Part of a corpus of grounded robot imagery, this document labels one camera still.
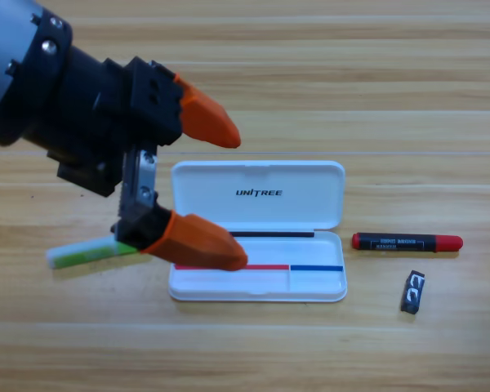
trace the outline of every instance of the small black block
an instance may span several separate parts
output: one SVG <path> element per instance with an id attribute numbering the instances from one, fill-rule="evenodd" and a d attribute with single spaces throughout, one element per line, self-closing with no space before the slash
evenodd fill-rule
<path id="1" fill-rule="evenodd" d="M 421 294 L 425 286 L 425 275 L 421 272 L 412 271 L 407 278 L 403 297 L 401 298 L 401 311 L 416 314 L 421 302 Z"/>

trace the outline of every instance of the wooden table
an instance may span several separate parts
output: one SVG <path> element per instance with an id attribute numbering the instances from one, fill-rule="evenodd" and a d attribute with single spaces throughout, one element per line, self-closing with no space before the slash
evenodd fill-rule
<path id="1" fill-rule="evenodd" d="M 237 151 L 190 159 L 332 159 L 346 169 L 349 294 L 333 305 L 193 304 L 169 264 L 51 272 L 49 247 L 100 237 L 118 196 L 0 149 L 0 392 L 490 391 L 490 0 L 45 0 L 98 59 L 181 72 L 238 124 Z M 458 256 L 354 252 L 356 231 L 458 234 Z M 426 274 L 416 317 L 405 278 Z"/>

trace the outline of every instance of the black object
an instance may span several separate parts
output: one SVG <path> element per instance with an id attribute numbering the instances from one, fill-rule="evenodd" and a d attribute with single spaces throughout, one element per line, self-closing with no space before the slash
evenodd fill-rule
<path id="1" fill-rule="evenodd" d="M 312 231 L 231 231 L 233 237 L 314 237 Z"/>
<path id="2" fill-rule="evenodd" d="M 435 252 L 435 235 L 358 233 L 359 250 Z"/>
<path id="3" fill-rule="evenodd" d="M 13 81 L 0 102 L 0 145 L 23 137 L 60 164 L 58 177 L 107 197 L 127 151 L 152 152 L 181 136 L 183 90 L 154 62 L 100 63 L 72 45 L 71 26 L 47 9 L 32 23 L 25 58 L 3 70 Z"/>
<path id="4" fill-rule="evenodd" d="M 408 276 L 403 298 L 401 299 L 401 311 L 416 314 L 421 302 L 421 294 L 425 286 L 425 275 L 421 272 L 412 271 Z"/>

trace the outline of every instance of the open plastic case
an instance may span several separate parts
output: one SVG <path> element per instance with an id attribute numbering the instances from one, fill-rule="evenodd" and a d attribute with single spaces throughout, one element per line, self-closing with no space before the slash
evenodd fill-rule
<path id="1" fill-rule="evenodd" d="M 347 280 L 341 239 L 345 170 L 332 161 L 182 162 L 172 169 L 176 211 L 232 232 L 248 255 L 237 272 L 171 267 L 180 301 L 334 302 Z"/>

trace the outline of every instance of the black stripe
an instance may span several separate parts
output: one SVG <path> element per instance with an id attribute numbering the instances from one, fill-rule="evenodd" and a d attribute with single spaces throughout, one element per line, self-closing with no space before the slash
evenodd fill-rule
<path id="1" fill-rule="evenodd" d="M 233 237 L 314 237 L 310 231 L 231 231 Z"/>

